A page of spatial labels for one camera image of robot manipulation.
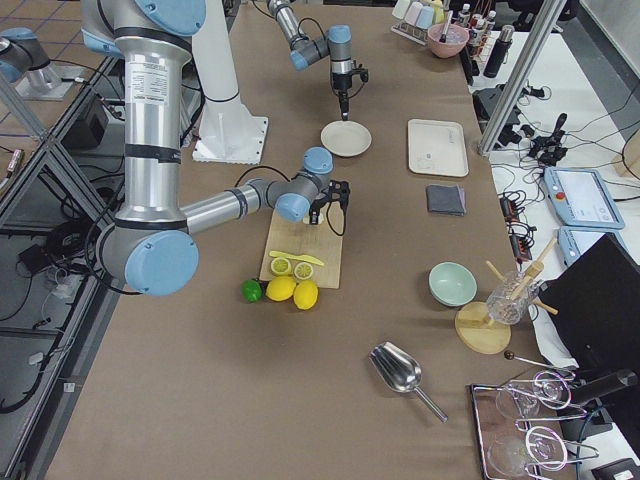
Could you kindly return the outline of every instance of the brown table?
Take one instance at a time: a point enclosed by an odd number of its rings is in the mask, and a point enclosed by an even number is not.
[[[271,213],[200,234],[200,267],[185,289],[120,300],[48,479],[480,478],[467,385],[498,384],[524,367],[467,349],[455,309],[428,292],[428,271],[442,261],[471,269],[477,299],[495,287],[486,259],[514,267],[491,169],[475,153],[480,131],[462,69],[391,33],[390,9],[295,8],[325,28],[350,24],[354,58],[370,69],[351,117],[373,144],[335,159],[333,177],[352,189],[340,289],[321,291],[307,312],[248,304],[239,287],[258,273]],[[293,172],[339,116],[328,61],[295,72],[278,26],[250,5],[231,40],[243,101],[270,118],[263,164]],[[412,118],[463,125],[466,178],[409,172]],[[187,159],[182,200],[228,188],[242,171]],[[443,181],[464,186],[466,216],[427,213],[425,185]],[[367,355],[384,340],[422,364],[447,424],[383,384]],[[530,324],[514,328],[510,348],[536,356]]]

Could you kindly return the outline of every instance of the yellow lemon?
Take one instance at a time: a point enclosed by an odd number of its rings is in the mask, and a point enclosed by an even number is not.
[[[288,258],[276,257],[271,260],[271,271],[274,275],[289,275],[291,273],[291,262]]]
[[[300,262],[293,269],[293,276],[298,280],[309,280],[313,275],[313,266],[308,262]]]
[[[303,280],[293,292],[293,302],[300,310],[309,310],[318,301],[318,285],[313,280]]]
[[[267,285],[265,295],[274,302],[282,302],[287,298],[291,298],[296,288],[296,281],[290,275],[276,277]]]

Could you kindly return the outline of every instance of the light blue bowl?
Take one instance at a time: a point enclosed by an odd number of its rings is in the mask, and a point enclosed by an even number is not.
[[[458,263],[439,263],[429,273],[431,295],[447,307],[466,305],[476,296],[478,285],[473,274]]]

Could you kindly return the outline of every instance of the pink bowl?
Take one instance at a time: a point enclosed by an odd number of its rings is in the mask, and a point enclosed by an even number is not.
[[[444,23],[432,25],[427,30],[427,46],[436,57],[449,58],[462,51],[469,41],[469,31],[460,25],[450,25],[447,33],[447,42],[440,42],[440,35]]]

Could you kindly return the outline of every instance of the white table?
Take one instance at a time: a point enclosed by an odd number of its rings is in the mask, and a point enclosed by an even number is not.
[[[516,63],[517,55],[521,51],[526,41],[526,33],[516,33],[514,35],[513,45],[510,48],[507,62],[502,65],[498,76],[489,79],[484,76],[474,77],[474,85],[471,90],[494,87],[501,83],[506,83],[511,71]],[[556,120],[560,113],[567,114],[567,121],[563,129],[567,132],[581,130],[591,120],[606,114],[606,109],[593,88],[584,72],[575,60],[569,47],[559,34],[551,35],[547,43],[540,53],[540,56],[529,76],[529,83],[535,88],[543,86],[551,89],[551,98],[546,101],[537,98],[528,97],[529,104],[520,101],[519,107],[524,116],[521,116],[523,124],[533,123],[541,130],[551,132],[555,126]],[[618,128],[614,125],[609,116],[590,124],[579,133],[575,133],[584,140],[598,140],[605,135],[616,132]],[[576,137],[566,137],[564,146],[569,148],[564,159],[558,162],[558,167],[596,167],[605,180],[618,183],[626,183],[640,187],[640,181],[632,177],[620,177],[613,165],[606,165],[611,162],[616,154],[595,144],[584,144],[585,142]],[[624,146],[622,135],[616,133],[602,140],[602,145],[611,150],[619,152]],[[526,183],[524,180],[530,181],[531,176],[526,176],[526,171],[518,168],[519,156],[524,157],[529,150],[529,141],[523,140],[520,145],[510,144],[505,150],[515,150],[520,148],[522,151],[493,151],[490,154],[489,161],[496,166],[493,169],[493,176],[498,193],[507,190],[524,190],[530,198],[536,197],[537,187]],[[528,166],[533,167],[533,162],[527,162]],[[607,188],[613,198],[626,198],[639,194],[639,190],[633,187],[623,187],[619,185],[607,184]],[[562,225],[560,219],[551,205],[546,199],[546,190],[544,191],[545,200],[538,203],[529,204],[521,216],[529,225],[537,227],[535,232],[535,245],[531,249],[533,258],[536,258],[549,240],[556,235],[558,227]],[[640,204],[638,201],[617,203],[618,209],[625,221],[625,228],[620,234],[627,246],[630,255],[636,262],[640,261],[640,242],[637,241],[640,235]],[[565,269],[563,257],[560,249],[556,249],[549,254],[545,260],[545,270],[539,278],[554,279],[557,278]],[[536,320],[536,333],[538,335],[538,343],[541,352],[547,356],[547,351],[551,345],[546,337],[545,327],[551,327],[553,324],[549,316],[545,312],[540,312],[540,317]],[[636,464],[640,464],[640,460],[633,453],[624,440],[617,426],[614,425],[613,430],[590,437],[587,444],[595,446],[600,451],[600,456],[594,460],[585,461],[581,467],[583,473],[582,478],[593,478],[590,473],[592,468],[613,462],[621,458],[633,458]]]

